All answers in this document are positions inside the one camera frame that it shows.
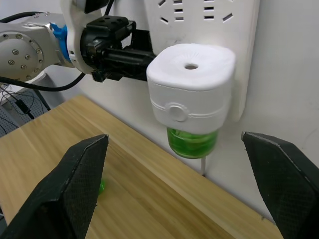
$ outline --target green liquid bottle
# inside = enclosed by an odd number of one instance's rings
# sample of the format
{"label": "green liquid bottle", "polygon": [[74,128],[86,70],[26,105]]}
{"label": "green liquid bottle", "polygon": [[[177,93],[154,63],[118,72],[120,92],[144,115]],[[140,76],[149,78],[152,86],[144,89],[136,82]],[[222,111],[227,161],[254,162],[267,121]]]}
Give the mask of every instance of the green liquid bottle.
{"label": "green liquid bottle", "polygon": [[167,128],[171,149],[184,158],[198,159],[209,155],[217,142],[218,131],[197,135],[173,128]]}

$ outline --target green object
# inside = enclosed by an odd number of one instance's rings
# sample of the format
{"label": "green object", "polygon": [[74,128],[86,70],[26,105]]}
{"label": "green object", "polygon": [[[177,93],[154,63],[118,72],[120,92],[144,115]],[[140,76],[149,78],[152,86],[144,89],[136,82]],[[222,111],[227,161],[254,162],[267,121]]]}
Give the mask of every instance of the green object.
{"label": "green object", "polygon": [[104,191],[104,189],[105,189],[105,182],[102,179],[101,183],[100,183],[100,188],[99,188],[99,195],[101,195],[101,193]]}
{"label": "green object", "polygon": [[197,135],[173,128],[167,128],[168,142],[171,149],[184,158],[203,158],[209,155],[217,142],[218,131]]}

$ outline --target wooden table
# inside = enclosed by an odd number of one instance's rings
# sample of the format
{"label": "wooden table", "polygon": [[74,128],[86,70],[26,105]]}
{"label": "wooden table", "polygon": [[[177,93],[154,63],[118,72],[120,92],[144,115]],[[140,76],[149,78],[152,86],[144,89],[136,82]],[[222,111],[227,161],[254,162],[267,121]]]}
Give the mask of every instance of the wooden table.
{"label": "wooden table", "polygon": [[6,221],[70,146],[102,133],[110,136],[107,183],[87,238],[282,239],[270,221],[83,96],[0,139]]}

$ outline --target device top hole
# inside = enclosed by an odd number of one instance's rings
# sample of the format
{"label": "device top hole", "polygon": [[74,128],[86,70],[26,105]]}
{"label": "device top hole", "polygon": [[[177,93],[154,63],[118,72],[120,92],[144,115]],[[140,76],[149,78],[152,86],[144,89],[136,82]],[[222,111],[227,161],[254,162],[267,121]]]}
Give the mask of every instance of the device top hole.
{"label": "device top hole", "polygon": [[187,70],[195,70],[197,68],[198,68],[198,65],[196,65],[196,64],[187,64],[185,66],[185,69],[187,69]]}

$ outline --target white wall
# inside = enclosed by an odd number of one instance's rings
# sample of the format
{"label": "white wall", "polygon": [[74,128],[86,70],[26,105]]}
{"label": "white wall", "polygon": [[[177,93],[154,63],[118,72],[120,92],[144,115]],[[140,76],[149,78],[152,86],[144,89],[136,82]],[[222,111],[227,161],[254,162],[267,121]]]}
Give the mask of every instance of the white wall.
{"label": "white wall", "polygon": [[[147,29],[143,0],[117,0],[116,13]],[[319,1],[261,0],[246,110],[239,123],[227,122],[208,163],[209,179],[269,217],[258,193],[244,145],[243,130],[270,134],[296,144],[319,166]],[[2,0],[0,17],[26,10],[59,12],[59,1]],[[57,85],[79,74],[47,72]],[[123,79],[95,83],[87,76],[64,92],[84,93],[169,151],[165,127],[152,114],[145,82]],[[198,169],[197,161],[184,160]]]}

